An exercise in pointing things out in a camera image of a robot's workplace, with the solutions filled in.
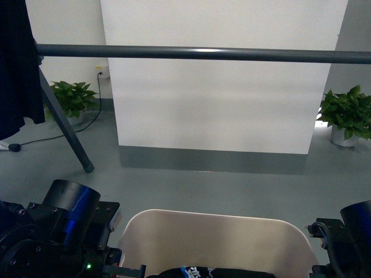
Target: black power cable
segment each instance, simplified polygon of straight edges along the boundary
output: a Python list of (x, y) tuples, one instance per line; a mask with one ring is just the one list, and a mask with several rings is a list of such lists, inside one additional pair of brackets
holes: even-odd
[[(97, 74), (97, 80), (98, 80), (98, 89), (99, 89), (99, 112), (98, 114), (95, 116), (95, 118), (87, 125), (85, 126), (83, 129), (80, 129), (80, 130), (77, 130), (75, 131), (75, 133), (77, 132), (81, 132), (81, 131), (84, 131), (85, 129), (87, 129), (93, 122), (95, 122), (95, 120), (98, 118), (100, 112), (101, 112), (101, 109), (102, 109), (102, 98), (101, 98), (101, 94), (100, 94), (100, 81), (99, 81), (99, 75), (101, 75), (102, 73), (99, 72)], [(51, 137), (51, 138), (45, 138), (45, 139), (38, 139), (38, 140), (34, 140), (34, 141), (30, 141), (30, 142), (26, 142), (26, 143), (23, 143), (23, 144), (10, 144), (9, 146), (11, 145), (18, 145), (19, 148), (15, 148), (18, 151), (21, 150), (20, 146), (24, 146), (24, 145), (27, 145), (27, 144), (30, 144), (30, 143), (35, 143), (35, 142), (41, 142), (41, 141), (47, 141), (47, 140), (53, 140), (53, 139), (57, 139), (57, 138), (61, 138), (61, 137), (64, 137), (64, 135), (59, 135), (59, 136), (56, 136), (56, 137)]]

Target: wall outlet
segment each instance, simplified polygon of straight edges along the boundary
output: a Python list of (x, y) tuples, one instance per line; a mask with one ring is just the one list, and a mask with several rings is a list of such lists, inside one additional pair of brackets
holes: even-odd
[(101, 72), (102, 74), (99, 75), (101, 78), (109, 78), (110, 77), (110, 69), (107, 65), (97, 65), (95, 67), (97, 74)]

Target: white flower pot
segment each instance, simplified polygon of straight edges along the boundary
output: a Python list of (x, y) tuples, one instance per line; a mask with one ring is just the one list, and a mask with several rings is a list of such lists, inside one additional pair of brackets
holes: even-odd
[(84, 114), (84, 112), (80, 111), (80, 115), (78, 117), (69, 117), (67, 120), (71, 126), (80, 125), (83, 122)]
[(331, 131), (331, 142), (343, 147), (354, 147), (358, 142), (359, 137), (353, 135), (351, 138), (344, 140), (344, 132), (344, 128), (338, 130), (337, 125), (333, 125)]

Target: potted plant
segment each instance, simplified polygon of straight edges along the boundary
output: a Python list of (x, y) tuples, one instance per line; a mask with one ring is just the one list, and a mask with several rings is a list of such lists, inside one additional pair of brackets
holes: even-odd
[[(89, 86), (90, 84), (86, 84), (86, 82), (69, 84), (65, 81), (53, 82), (51, 85), (54, 95), (71, 125), (82, 123), (83, 113), (88, 107), (98, 106), (94, 102), (96, 93), (88, 90)], [(46, 117), (52, 118), (48, 108), (46, 108)]]
[(371, 138), (371, 96), (361, 93), (357, 85), (348, 93), (333, 94), (330, 90), (321, 101), (321, 117), (332, 127), (331, 142), (353, 147), (358, 138)]

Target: black tripod leg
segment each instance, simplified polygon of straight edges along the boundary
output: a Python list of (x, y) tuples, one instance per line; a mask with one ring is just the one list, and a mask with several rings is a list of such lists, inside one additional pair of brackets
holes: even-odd
[(84, 151), (79, 139), (77, 138), (74, 130), (72, 129), (70, 123), (68, 122), (66, 115), (62, 110), (62, 107), (60, 106), (56, 96), (54, 95), (52, 88), (50, 88), (41, 69), (39, 69), (39, 72), (44, 103), (48, 106), (50, 112), (52, 113), (57, 124), (59, 125), (59, 128), (63, 132), (68, 143), (70, 143), (71, 148), (74, 150), (77, 158), (80, 160), (85, 172), (91, 173), (94, 170), (93, 163), (86, 155), (86, 152)]

